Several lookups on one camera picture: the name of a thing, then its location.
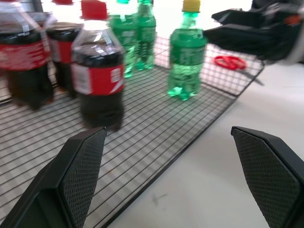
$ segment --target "scissors handle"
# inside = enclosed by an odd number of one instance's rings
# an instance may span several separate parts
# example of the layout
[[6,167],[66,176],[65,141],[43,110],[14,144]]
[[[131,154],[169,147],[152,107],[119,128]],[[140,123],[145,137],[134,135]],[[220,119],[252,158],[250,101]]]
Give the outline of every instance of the scissors handle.
[[246,68],[246,62],[235,56],[216,56],[213,62],[229,70],[244,70]]

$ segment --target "metal grid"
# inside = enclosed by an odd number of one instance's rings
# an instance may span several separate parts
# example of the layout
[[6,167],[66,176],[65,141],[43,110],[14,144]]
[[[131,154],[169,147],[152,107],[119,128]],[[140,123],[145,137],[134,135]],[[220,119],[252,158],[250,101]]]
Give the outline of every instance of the metal grid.
[[[126,80],[123,128],[106,138],[85,228],[108,226],[252,83],[212,63],[216,55],[241,54],[208,45],[201,92],[186,102],[169,98],[167,39],[157,38],[155,54],[158,66]],[[241,57],[253,75],[263,69],[254,57]],[[77,99],[56,91],[55,102],[32,112],[10,103],[3,83],[0,80],[0,223],[65,141],[85,130]]]

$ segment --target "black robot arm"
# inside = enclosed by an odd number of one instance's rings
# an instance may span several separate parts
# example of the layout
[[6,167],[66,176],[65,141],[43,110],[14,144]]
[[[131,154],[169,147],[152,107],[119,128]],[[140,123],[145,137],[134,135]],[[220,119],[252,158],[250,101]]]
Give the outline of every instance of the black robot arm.
[[302,6],[275,3],[250,11],[225,10],[212,15],[220,27],[204,31],[223,49],[256,55],[261,60],[298,62],[304,55]]

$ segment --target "red scissors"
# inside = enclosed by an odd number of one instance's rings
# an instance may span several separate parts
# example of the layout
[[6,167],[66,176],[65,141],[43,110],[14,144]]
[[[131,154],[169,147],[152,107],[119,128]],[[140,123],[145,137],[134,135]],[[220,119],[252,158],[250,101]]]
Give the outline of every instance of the red scissors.
[[244,74],[247,78],[251,80],[254,79],[255,82],[257,82],[259,85],[264,86],[264,84],[259,79],[255,78],[255,76],[253,76],[252,74],[246,72],[246,62],[241,58],[235,56],[216,56],[213,59],[213,62],[216,65],[224,67],[226,69],[238,71]]

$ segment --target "green soda bottle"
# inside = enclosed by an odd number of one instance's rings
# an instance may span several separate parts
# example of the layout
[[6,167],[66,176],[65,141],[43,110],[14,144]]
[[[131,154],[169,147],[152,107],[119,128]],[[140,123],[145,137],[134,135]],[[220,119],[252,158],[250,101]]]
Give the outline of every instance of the green soda bottle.
[[131,77],[135,65],[135,47],[137,39],[137,18],[130,0],[117,0],[115,12],[111,15],[110,26],[125,49],[124,77]]
[[200,71],[208,42],[197,27],[200,0],[184,0],[183,22],[170,37],[170,74],[168,95],[183,101],[200,91]]
[[151,0],[139,0],[138,2],[136,68],[145,70],[154,66],[153,49],[156,38],[156,20],[153,15]]

